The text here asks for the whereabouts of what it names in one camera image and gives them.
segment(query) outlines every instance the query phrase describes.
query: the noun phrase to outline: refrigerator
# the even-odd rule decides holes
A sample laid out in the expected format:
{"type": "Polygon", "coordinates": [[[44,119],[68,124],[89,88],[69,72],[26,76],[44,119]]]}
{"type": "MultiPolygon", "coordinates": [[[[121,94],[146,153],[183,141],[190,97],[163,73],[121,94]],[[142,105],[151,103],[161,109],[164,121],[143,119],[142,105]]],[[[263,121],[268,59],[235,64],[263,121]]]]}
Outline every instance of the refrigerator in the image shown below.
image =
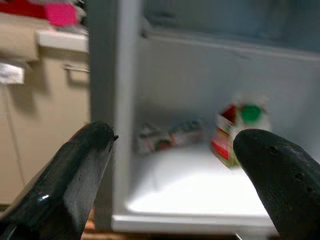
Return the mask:
{"type": "Polygon", "coordinates": [[[249,178],[217,159],[210,138],[233,96],[254,93],[268,99],[272,132],[320,160],[320,1],[119,0],[113,10],[112,229],[277,236],[249,178]],[[195,118],[203,143],[137,153],[143,123],[195,118]]]}

